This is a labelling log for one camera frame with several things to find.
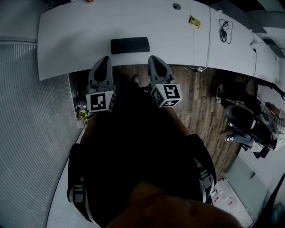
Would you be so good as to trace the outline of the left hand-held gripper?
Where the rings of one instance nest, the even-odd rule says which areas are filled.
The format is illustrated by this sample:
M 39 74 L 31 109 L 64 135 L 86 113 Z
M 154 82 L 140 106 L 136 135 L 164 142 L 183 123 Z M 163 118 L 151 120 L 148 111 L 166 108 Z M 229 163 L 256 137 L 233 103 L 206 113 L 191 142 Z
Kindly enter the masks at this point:
M 113 66 L 108 56 L 100 59 L 89 72 L 87 108 L 90 113 L 112 113 L 116 102 L 116 86 L 113 84 Z

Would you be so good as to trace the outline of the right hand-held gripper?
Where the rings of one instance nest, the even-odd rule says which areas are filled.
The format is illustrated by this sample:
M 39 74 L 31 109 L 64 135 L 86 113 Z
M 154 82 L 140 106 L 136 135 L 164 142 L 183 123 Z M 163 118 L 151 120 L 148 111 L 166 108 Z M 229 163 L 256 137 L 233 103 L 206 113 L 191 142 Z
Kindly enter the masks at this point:
M 171 67 L 165 61 L 151 55 L 148 59 L 148 74 L 151 78 L 150 94 L 159 108 L 174 107 L 182 100 L 180 85 L 175 82 Z

